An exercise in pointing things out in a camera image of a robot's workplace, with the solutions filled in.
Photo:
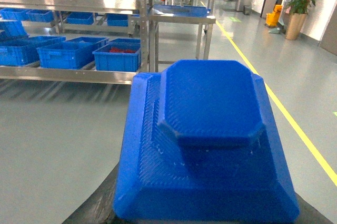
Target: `metal table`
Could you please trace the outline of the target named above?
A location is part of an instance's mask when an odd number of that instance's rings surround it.
[[[195,58],[198,60],[200,57],[200,49],[201,49],[201,36],[203,25],[206,25],[208,29],[204,55],[203,59],[208,60],[210,47],[211,47],[211,39],[212,39],[212,31],[213,24],[215,24],[216,19],[213,15],[208,15],[206,17],[192,17],[192,16],[179,16],[179,14],[159,14],[156,12],[155,6],[151,10],[149,14],[149,44],[150,44],[150,72],[158,72],[159,64],[172,64],[172,61],[159,61],[158,55],[158,46],[159,46],[159,22],[166,23],[180,23],[180,24],[196,24],[199,25],[197,41],[196,41],[196,52]]]
[[[142,30],[147,28],[146,14],[144,14],[146,11],[141,10],[142,7],[139,0],[0,0],[0,7],[129,15],[140,10]],[[56,14],[54,14],[54,20],[57,22]],[[140,71],[148,71],[147,32],[144,34],[142,30],[142,65]],[[95,70],[94,62],[84,66],[80,70],[43,69],[39,66],[39,62],[25,67],[0,66],[0,79],[131,84],[135,74],[136,72],[97,71]]]

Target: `metal rack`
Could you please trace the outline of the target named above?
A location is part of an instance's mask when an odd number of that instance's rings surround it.
[[[139,71],[148,71],[147,16],[146,11],[142,10],[146,8],[145,5],[146,0],[0,0],[0,7],[11,8],[119,14],[140,11],[142,65]],[[97,71],[94,62],[80,70],[44,69],[39,66],[39,62],[25,67],[0,66],[0,79],[131,84],[135,74],[136,72]]]

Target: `blue storage bin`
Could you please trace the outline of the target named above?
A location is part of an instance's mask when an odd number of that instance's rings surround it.
[[[94,17],[90,12],[71,12],[67,17],[67,22],[69,24],[92,25]]]
[[[16,9],[16,8],[5,8],[0,9],[0,14],[4,20],[28,20],[27,12],[30,9]]]
[[[113,210],[132,223],[294,223],[299,205],[263,79],[236,61],[136,75]]]
[[[38,61],[37,48],[59,43],[65,37],[38,36],[0,42],[0,65],[24,66]]]
[[[111,48],[135,50],[134,54],[110,53]],[[93,52],[97,70],[136,72],[141,65],[141,45],[132,43],[108,43]]]
[[[102,46],[105,46],[109,41],[109,38],[104,37],[78,37],[67,42],[78,42],[78,43],[91,43],[94,45],[93,50],[97,50]]]
[[[94,45],[80,42],[61,42],[38,48],[41,67],[78,70],[94,61]]]
[[[128,16],[125,14],[109,13],[106,17],[108,26],[127,26]]]
[[[153,10],[175,16],[185,17],[207,17],[209,9],[196,6],[155,5]]]
[[[28,37],[21,21],[0,21],[0,41]]]
[[[33,22],[51,22],[54,20],[52,11],[45,11],[41,9],[34,9],[27,12],[30,21]]]

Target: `blue molded object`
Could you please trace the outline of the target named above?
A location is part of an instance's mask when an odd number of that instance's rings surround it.
[[[33,22],[51,22],[54,20],[53,12],[42,9],[34,9],[27,12],[30,21]]]
[[[130,221],[293,222],[299,206],[263,79],[235,61],[136,75],[113,209]]]
[[[41,67],[78,70],[94,61],[94,44],[61,42],[38,48]]]
[[[38,36],[0,42],[0,65],[24,66],[36,62],[37,48],[64,40],[65,37]]]
[[[67,22],[69,24],[92,25],[94,16],[90,12],[71,12],[67,17]]]
[[[0,21],[0,42],[28,37],[21,21]]]
[[[175,5],[155,5],[153,10],[156,13],[167,13],[184,17],[207,17],[210,12],[210,10],[205,7]]]
[[[127,15],[109,13],[106,17],[108,26],[127,26]]]
[[[67,42],[82,42],[82,43],[91,43],[94,45],[93,50],[97,50],[102,46],[105,46],[109,41],[109,38],[105,37],[78,37]]]
[[[136,53],[111,53],[111,48],[135,50]],[[141,65],[141,45],[137,43],[108,43],[93,52],[97,70],[136,72]]]
[[[0,9],[0,14],[4,20],[28,20],[27,12],[30,9],[4,8]]]

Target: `epoxy floor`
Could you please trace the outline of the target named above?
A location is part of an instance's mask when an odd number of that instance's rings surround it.
[[[228,11],[233,2],[217,0],[215,8],[336,172],[337,56],[269,34],[259,16]],[[160,59],[193,59],[196,32],[193,25],[160,24]],[[87,34],[67,34],[77,36]],[[244,64],[216,25],[210,59]],[[90,196],[118,162],[129,93],[126,85],[0,80],[0,223],[61,223]],[[296,192],[337,223],[337,187],[271,103]]]

